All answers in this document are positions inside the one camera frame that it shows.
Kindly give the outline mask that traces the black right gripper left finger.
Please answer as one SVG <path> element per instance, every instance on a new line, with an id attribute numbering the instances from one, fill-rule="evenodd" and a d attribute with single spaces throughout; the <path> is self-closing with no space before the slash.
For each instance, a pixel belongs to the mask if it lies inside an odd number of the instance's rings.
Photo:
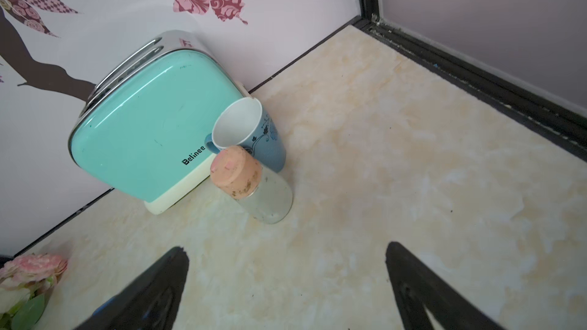
<path id="1" fill-rule="evenodd" d="M 173 247 L 77 328 L 172 329 L 189 265 L 185 250 Z"/>

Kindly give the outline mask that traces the artificial flower bouquet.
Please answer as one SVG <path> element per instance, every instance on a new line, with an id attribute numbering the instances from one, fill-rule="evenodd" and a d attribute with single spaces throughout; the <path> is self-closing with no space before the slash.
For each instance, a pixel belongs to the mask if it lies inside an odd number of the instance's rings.
<path id="1" fill-rule="evenodd" d="M 47 296 L 67 270 L 58 255 L 22 255 L 1 268 L 1 328 L 32 329 L 46 307 Z"/>

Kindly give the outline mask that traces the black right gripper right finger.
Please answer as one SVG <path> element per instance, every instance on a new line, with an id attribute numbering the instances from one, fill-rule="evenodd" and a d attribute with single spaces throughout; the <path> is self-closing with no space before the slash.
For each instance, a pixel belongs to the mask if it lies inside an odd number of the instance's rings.
<path id="1" fill-rule="evenodd" d="M 405 329 L 501 329 L 397 241 L 388 244 L 386 266 Z"/>

